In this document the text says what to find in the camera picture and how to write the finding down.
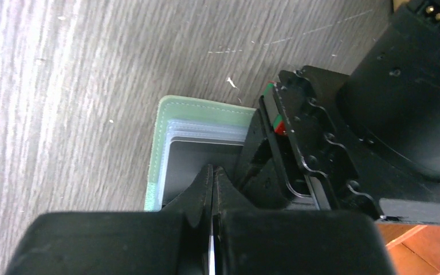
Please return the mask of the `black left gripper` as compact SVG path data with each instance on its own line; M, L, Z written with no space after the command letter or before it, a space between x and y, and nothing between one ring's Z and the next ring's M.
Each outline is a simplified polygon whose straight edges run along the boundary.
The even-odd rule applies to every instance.
M273 88L289 148L320 210L353 210L378 222L440 224L440 179L399 168L379 155L372 136L357 136L339 109L346 74L304 66L281 70ZM286 209L261 110L250 121L234 187L261 209Z

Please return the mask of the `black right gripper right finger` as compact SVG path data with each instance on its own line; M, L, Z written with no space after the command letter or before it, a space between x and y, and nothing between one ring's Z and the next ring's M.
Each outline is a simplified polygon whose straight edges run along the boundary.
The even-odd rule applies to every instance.
M395 274L379 230L344 211L262 210L213 176L216 274Z

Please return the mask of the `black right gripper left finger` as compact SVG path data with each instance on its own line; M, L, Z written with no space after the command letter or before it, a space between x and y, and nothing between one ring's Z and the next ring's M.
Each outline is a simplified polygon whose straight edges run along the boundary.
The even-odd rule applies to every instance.
M160 211L55 212L26 230L7 274L207 274L213 166Z

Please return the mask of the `black credit card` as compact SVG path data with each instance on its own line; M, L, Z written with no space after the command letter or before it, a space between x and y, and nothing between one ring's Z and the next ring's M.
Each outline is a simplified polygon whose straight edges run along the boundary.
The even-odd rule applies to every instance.
M161 173L161 207L170 203L195 179L205 164L223 167L232 173L243 142L197 137L174 137Z

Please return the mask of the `green card holder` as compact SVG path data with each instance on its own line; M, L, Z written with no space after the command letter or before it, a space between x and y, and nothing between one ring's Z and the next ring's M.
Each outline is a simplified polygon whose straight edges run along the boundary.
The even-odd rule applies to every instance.
M156 115L144 210L161 209L173 138L243 143L254 112L254 108L192 97L163 97Z

